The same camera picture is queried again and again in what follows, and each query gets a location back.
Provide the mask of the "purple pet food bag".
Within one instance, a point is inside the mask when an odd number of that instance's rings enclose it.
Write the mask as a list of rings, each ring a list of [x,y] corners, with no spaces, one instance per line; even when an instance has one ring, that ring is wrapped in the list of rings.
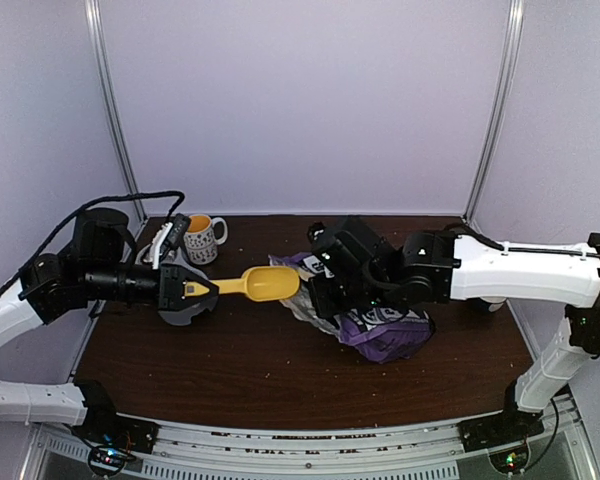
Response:
[[[292,256],[271,255],[269,264],[290,267],[298,272],[300,289],[295,296],[281,302],[297,320],[335,337],[371,362],[385,364],[409,359],[436,332],[433,319],[421,309],[373,308],[367,312],[354,309],[322,319],[317,316],[308,290],[312,277],[329,277],[321,261],[307,252],[300,252]]]

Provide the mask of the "yellow plastic scoop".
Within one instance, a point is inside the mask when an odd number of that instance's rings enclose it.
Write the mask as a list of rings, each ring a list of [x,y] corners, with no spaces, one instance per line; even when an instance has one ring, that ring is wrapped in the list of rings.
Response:
[[[253,302],[286,300],[300,289],[296,270],[285,266],[258,266],[243,272],[239,278],[213,280],[220,295],[241,294]]]

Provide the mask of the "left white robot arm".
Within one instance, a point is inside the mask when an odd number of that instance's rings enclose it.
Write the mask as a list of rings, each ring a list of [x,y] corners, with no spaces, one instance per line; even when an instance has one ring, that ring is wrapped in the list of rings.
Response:
[[[128,216],[90,208],[75,219],[71,241],[57,254],[41,251],[0,293],[0,348],[95,301],[147,305],[167,323],[190,324],[215,307],[219,289],[180,259],[184,226],[172,225],[150,264],[137,262]],[[124,424],[95,381],[56,385],[0,381],[0,423],[55,423],[86,429],[103,444],[117,442]]]

